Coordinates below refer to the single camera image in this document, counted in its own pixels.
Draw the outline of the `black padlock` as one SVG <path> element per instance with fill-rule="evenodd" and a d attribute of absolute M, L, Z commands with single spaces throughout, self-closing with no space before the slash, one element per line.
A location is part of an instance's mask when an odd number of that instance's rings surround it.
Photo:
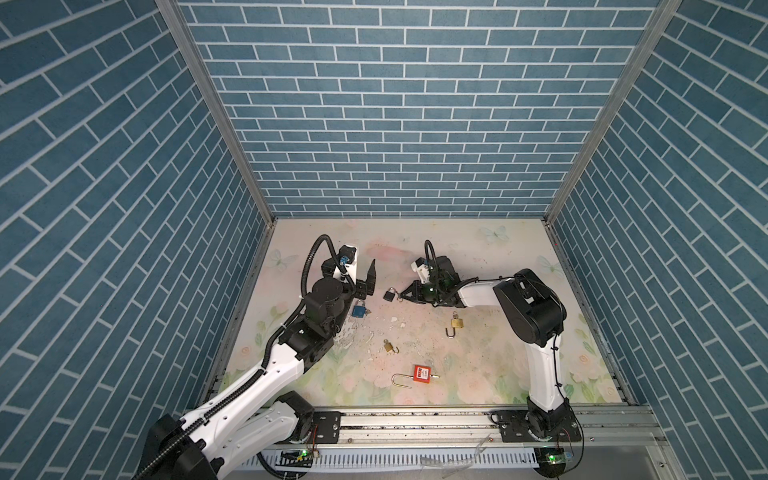
<path fill-rule="evenodd" d="M 397 290 L 389 288 L 383 295 L 383 299 L 387 302 L 394 302 L 395 300 L 401 301 L 402 298 Z"/>

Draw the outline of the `blue padlock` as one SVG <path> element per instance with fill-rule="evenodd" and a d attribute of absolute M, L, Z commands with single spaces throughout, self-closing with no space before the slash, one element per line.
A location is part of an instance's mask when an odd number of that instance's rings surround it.
<path fill-rule="evenodd" d="M 351 316 L 353 318 L 365 318 L 370 311 L 364 305 L 355 305 L 352 308 Z"/>

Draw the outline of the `red padlock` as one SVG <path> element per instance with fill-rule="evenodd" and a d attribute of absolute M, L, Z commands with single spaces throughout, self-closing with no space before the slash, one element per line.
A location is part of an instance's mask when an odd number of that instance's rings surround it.
<path fill-rule="evenodd" d="M 400 388 L 410 389 L 413 384 L 430 384 L 434 379 L 440 376 L 432 371 L 429 366 L 415 365 L 410 374 L 394 373 L 391 376 L 391 383 Z"/>

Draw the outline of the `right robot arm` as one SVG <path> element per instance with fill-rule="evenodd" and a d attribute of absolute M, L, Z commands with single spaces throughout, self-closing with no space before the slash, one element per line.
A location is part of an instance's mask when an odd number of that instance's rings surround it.
<path fill-rule="evenodd" d="M 530 371 L 527 422 L 537 439 L 559 433 L 572 413 L 561 382 L 559 350 L 565 305 L 532 270 L 512 276 L 462 280 L 446 256 L 424 242 L 424 255 L 411 264 L 418 279 L 399 298 L 434 308 L 498 307 L 518 339 L 526 344 Z"/>

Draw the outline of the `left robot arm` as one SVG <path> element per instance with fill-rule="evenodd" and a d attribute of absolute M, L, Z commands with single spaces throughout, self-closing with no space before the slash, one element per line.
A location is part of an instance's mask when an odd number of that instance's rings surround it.
<path fill-rule="evenodd" d="M 266 448 L 305 439 L 314 408 L 286 388 L 332 348 L 355 300 L 373 294 L 376 271 L 357 277 L 358 249 L 327 234 L 310 248 L 297 308 L 266 341 L 262 360 L 212 399 L 148 430 L 138 479 L 224 479 Z"/>

